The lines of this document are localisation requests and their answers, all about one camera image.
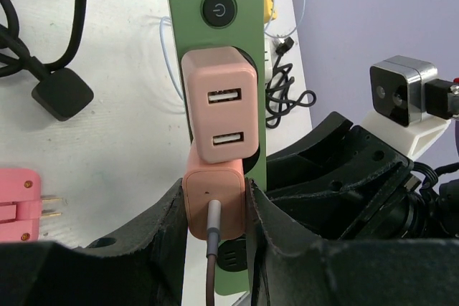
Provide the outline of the green power strip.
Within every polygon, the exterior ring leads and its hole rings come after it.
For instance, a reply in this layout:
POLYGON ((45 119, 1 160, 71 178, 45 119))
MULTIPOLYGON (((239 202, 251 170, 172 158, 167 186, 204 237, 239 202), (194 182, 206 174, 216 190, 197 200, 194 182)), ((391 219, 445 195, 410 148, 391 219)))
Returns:
POLYGON ((245 233, 250 180, 266 184, 263 0, 168 0, 191 150, 182 186, 192 236, 245 233))

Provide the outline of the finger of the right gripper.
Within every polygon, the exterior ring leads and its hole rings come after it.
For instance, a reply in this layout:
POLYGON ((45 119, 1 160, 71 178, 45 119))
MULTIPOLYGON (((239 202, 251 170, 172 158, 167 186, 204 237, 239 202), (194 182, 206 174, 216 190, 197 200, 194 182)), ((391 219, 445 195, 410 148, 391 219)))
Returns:
POLYGON ((274 188, 268 198, 299 224, 324 239, 387 238, 398 231, 380 226, 403 202, 412 161, 383 143, 340 149, 321 176, 302 171, 305 181, 274 188))
POLYGON ((353 123, 338 112, 330 113, 321 123, 287 148, 267 157, 267 173, 316 172, 323 168, 353 123))

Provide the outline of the pink plug adapter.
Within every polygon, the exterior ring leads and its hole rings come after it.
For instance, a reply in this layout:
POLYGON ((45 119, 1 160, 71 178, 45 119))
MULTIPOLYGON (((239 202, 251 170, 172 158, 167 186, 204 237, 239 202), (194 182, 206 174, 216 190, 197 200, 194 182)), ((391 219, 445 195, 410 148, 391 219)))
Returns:
POLYGON ((28 168, 1 169, 1 243, 33 242, 39 238, 40 220, 60 216, 45 209, 56 197, 42 196, 40 175, 28 168))

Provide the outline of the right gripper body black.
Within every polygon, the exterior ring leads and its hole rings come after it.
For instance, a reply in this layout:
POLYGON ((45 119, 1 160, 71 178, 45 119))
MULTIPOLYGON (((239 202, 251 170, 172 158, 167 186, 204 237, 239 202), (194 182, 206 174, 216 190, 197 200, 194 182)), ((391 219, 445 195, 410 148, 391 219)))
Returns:
POLYGON ((362 211, 340 235, 341 239, 415 239, 458 237, 458 180, 434 187, 439 177, 458 172, 451 163, 433 170, 416 162, 400 185, 384 186, 365 204, 362 211))

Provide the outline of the beige dual usb charger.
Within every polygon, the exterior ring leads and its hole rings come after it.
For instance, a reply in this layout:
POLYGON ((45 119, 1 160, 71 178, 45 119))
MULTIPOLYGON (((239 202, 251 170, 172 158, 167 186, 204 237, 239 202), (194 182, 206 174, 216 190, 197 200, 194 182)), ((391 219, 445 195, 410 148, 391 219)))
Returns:
POLYGON ((181 59, 189 119, 208 163, 249 158, 259 146, 257 72, 234 47, 190 50, 181 59))

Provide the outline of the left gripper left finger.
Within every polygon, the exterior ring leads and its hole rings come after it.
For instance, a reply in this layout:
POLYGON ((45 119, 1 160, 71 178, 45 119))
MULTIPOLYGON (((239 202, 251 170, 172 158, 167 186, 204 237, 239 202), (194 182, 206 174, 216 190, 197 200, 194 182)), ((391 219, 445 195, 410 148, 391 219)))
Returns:
POLYGON ((87 247, 1 245, 2 305, 180 305, 187 220, 181 181, 87 247))

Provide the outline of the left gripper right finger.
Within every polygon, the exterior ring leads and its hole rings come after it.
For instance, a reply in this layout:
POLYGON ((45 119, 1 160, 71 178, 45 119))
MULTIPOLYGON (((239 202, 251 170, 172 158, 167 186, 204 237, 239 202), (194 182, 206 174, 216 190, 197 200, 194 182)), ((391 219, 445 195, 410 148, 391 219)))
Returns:
POLYGON ((253 305, 456 305, 458 241, 328 241, 247 183, 253 305))

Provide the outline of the salmon usb charger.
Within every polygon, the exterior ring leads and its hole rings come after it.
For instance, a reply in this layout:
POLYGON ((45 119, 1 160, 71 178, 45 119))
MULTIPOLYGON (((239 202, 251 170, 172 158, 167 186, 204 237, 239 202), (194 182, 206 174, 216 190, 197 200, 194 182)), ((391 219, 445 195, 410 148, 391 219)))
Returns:
POLYGON ((200 240, 207 238, 209 203, 221 203, 220 239, 236 239, 245 233, 245 176, 241 159, 209 164, 191 146, 182 179, 188 227, 200 240))

